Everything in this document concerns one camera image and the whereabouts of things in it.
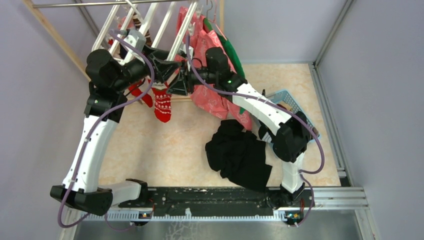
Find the red patterned sock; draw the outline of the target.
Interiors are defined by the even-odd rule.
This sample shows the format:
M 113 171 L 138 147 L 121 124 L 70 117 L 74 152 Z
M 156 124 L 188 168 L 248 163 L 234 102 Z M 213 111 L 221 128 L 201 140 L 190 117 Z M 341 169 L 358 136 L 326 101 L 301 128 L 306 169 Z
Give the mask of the red patterned sock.
M 154 96 L 155 117 L 162 123 L 167 123 L 172 116 L 172 95 L 167 93 L 168 85 L 166 83 L 154 83 L 151 90 Z

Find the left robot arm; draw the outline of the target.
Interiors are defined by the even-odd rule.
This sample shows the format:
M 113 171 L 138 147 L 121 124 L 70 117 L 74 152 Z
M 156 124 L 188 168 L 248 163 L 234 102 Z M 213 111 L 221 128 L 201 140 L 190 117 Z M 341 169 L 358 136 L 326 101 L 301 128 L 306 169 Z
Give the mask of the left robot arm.
M 66 177 L 60 185 L 51 187 L 50 196 L 64 207 L 97 216 L 127 201 L 144 207 L 150 200 L 144 181 L 126 179 L 122 183 L 100 186 L 101 166 L 124 107 L 128 105 L 125 89 L 146 77 L 152 81 L 168 80 L 183 63 L 167 60 L 165 51 L 150 47 L 123 64 L 108 50 L 96 49 L 88 55 L 86 63 L 90 83 L 81 139 Z

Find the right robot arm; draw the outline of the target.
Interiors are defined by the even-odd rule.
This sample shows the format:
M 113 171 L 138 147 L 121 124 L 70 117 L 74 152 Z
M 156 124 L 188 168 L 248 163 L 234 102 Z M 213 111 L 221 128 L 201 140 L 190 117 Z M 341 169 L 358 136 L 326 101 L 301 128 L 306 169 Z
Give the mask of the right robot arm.
M 260 123 L 260 139 L 269 142 L 282 161 L 280 189 L 268 195 L 267 203 L 274 209 L 295 206 L 305 189 L 305 181 L 300 176 L 303 159 L 317 132 L 302 111 L 291 112 L 274 104 L 233 71 L 228 56 L 220 47 L 206 50 L 205 61 L 206 65 L 201 67 L 195 67 L 192 59 L 181 64 L 167 93 L 188 96 L 194 93 L 196 85 L 202 85 L 255 117 Z

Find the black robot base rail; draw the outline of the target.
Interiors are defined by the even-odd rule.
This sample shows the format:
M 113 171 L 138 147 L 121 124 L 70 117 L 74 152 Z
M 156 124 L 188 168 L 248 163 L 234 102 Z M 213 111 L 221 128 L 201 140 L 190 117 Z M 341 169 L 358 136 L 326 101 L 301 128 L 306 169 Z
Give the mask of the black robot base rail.
M 369 209 L 360 187 L 306 188 L 284 203 L 277 187 L 264 193 L 242 187 L 149 187 L 142 200 L 112 206 L 109 222 L 288 222 L 299 223 L 313 211 Z

